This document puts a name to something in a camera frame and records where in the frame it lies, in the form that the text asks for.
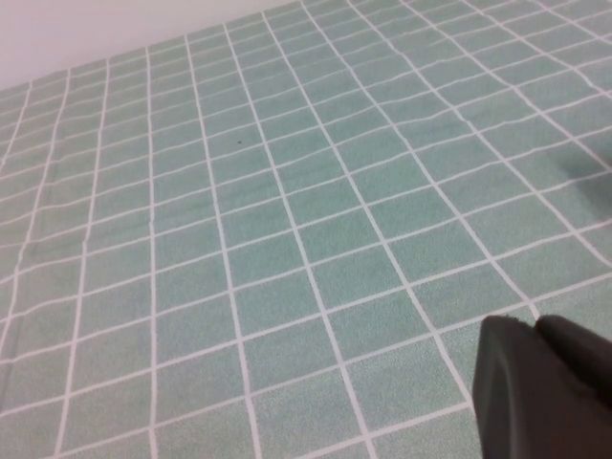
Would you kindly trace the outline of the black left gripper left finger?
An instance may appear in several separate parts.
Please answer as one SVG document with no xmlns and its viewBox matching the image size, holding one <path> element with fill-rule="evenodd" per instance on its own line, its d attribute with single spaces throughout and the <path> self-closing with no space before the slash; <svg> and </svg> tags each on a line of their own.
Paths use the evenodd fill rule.
<svg viewBox="0 0 612 459">
<path fill-rule="evenodd" d="M 482 321 L 472 400 L 483 457 L 610 457 L 611 408 L 535 326 L 513 317 Z"/>
</svg>

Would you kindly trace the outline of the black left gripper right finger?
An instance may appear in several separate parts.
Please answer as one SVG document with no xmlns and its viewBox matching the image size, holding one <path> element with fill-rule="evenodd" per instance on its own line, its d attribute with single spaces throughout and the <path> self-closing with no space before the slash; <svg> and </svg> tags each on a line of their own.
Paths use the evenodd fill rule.
<svg viewBox="0 0 612 459">
<path fill-rule="evenodd" d="M 557 315 L 540 317 L 535 329 L 601 403 L 611 408 L 611 341 Z"/>
</svg>

